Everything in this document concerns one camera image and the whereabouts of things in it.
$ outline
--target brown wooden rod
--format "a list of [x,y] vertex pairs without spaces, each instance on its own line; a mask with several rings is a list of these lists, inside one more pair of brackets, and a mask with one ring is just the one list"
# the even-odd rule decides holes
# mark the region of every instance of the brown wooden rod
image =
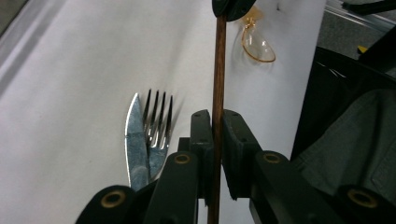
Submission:
[[207,223],[219,223],[219,196],[221,176],[221,139],[222,139],[222,115],[224,102],[224,70],[225,70],[225,40],[226,40],[227,18],[219,16],[216,30],[215,50],[215,75],[213,85],[212,105],[212,129],[215,144],[214,158],[214,181],[212,189],[212,203],[208,206]]

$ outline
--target knife blade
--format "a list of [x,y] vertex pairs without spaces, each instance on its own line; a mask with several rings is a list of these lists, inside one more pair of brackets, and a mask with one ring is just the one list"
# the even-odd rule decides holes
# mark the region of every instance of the knife blade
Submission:
[[134,95],[126,119],[125,156],[129,185],[138,191],[149,183],[149,159],[138,93]]

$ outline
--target silver fork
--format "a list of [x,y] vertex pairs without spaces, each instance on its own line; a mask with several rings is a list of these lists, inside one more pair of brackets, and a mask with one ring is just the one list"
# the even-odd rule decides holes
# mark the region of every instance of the silver fork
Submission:
[[159,100],[159,91],[157,91],[155,95],[154,108],[150,115],[151,119],[149,121],[150,97],[151,90],[148,91],[148,99],[146,101],[145,110],[143,112],[143,123],[148,150],[149,172],[150,178],[152,180],[163,168],[163,163],[166,159],[166,155],[168,152],[171,138],[173,96],[171,96],[169,102],[165,126],[163,124],[163,112],[165,108],[166,92],[163,93],[160,114],[157,117],[157,104]]

